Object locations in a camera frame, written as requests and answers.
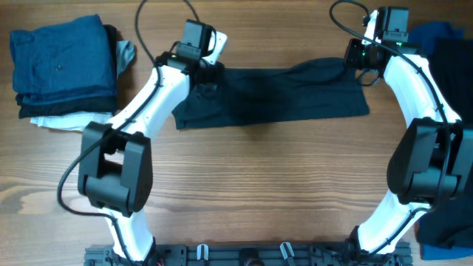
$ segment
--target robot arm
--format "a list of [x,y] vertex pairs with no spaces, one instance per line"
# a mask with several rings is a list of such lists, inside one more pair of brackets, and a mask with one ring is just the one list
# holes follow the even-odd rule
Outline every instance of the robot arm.
[[[136,118],[120,134],[96,149],[81,162],[78,190],[89,198],[98,211],[116,219],[126,252],[132,261],[155,265],[154,238],[148,228],[144,204],[152,187],[151,140],[154,139],[172,110],[185,100],[196,83],[199,72],[213,71],[227,41],[224,33],[209,25],[187,21],[176,54],[164,52],[158,68],[132,102],[109,120],[107,125],[89,124],[83,133],[82,151],[100,140],[109,130],[116,129],[135,113],[153,92],[160,72],[160,87]],[[104,154],[124,153],[123,165],[109,162]],[[113,252],[125,258],[122,246],[107,219],[114,239]]]
[[[472,165],[471,152],[466,153],[472,147],[472,133],[462,128],[460,117],[443,98],[430,74],[429,62],[418,54],[418,49],[407,43],[408,12],[397,7],[376,10],[367,23],[365,36],[378,43],[394,44],[393,47],[404,51],[404,55],[421,67],[434,86],[452,127],[451,132],[455,134],[452,139],[455,147],[452,153],[455,155],[451,157],[451,171],[443,184],[445,193],[453,198],[463,192]],[[399,239],[431,208],[438,187],[441,165],[439,158],[435,162],[435,156],[442,152],[438,139],[443,139],[443,136],[438,137],[442,132],[438,107],[429,86],[414,67],[404,59],[384,52],[367,41],[352,39],[345,55],[346,64],[364,72],[377,72],[384,78],[395,93],[408,128],[388,165],[389,190],[372,216],[353,230],[348,239],[352,242],[352,249],[348,251],[350,255],[346,261],[372,259],[372,262],[378,262],[367,254],[392,253]],[[391,238],[388,245],[378,249]]]
[[[221,32],[212,32],[208,42],[210,55],[202,57],[208,65],[215,65],[218,57],[227,42],[227,35]],[[154,139],[163,126],[164,121],[176,106],[185,100],[191,89],[191,76],[189,73],[168,65],[162,65],[159,69],[154,68],[146,85],[140,90],[135,98],[118,115],[109,120],[114,129],[123,124],[128,117],[134,113],[147,99],[157,82],[157,71],[161,75],[161,87],[156,95],[149,101],[143,111],[135,118],[133,123],[122,129],[122,132],[134,134],[142,132],[145,137]]]

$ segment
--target folded blue t-shirt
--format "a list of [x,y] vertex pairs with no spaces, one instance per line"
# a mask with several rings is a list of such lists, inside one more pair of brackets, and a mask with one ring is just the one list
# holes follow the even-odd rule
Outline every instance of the folded blue t-shirt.
[[116,95],[113,56],[98,15],[10,32],[13,90],[32,105]]

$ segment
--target stack of folded clothes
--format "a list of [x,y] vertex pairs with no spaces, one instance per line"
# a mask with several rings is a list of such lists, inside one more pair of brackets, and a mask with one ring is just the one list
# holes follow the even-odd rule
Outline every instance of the stack of folded clothes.
[[19,118],[65,130],[110,119],[118,110],[117,77],[135,56],[133,44],[116,35],[98,15],[10,32]]

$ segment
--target white cloth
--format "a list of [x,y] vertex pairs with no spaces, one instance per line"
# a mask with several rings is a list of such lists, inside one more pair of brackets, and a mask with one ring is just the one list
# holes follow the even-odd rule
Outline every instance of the white cloth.
[[106,123],[112,113],[76,112],[62,116],[33,117],[31,123],[51,129],[83,131],[90,122]]

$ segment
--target wooden table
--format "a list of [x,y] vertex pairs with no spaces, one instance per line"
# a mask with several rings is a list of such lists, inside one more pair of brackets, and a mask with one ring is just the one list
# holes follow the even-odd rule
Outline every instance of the wooden table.
[[[12,91],[9,31],[98,13],[137,44],[131,0],[0,0],[0,265],[81,265],[84,248],[112,238],[103,219],[65,213],[55,200],[61,174],[78,155],[78,133],[40,129],[18,119]],[[332,1],[196,0],[200,18],[229,37],[227,67],[291,67],[313,58],[342,57],[350,35],[332,23]],[[408,6],[410,26],[448,20],[471,32],[472,1],[363,1],[371,10]],[[336,15],[363,32],[357,7]],[[179,40],[188,8],[178,0],[148,3],[140,28],[154,55]],[[141,47],[120,81],[120,104],[148,80]],[[364,90],[370,115],[178,132],[170,117],[153,144],[154,185],[146,205],[157,243],[241,244],[341,241],[363,222],[387,191],[387,163],[406,130],[390,88]],[[64,196],[91,210],[76,188]],[[424,262],[413,233],[415,265],[471,265],[473,259]]]

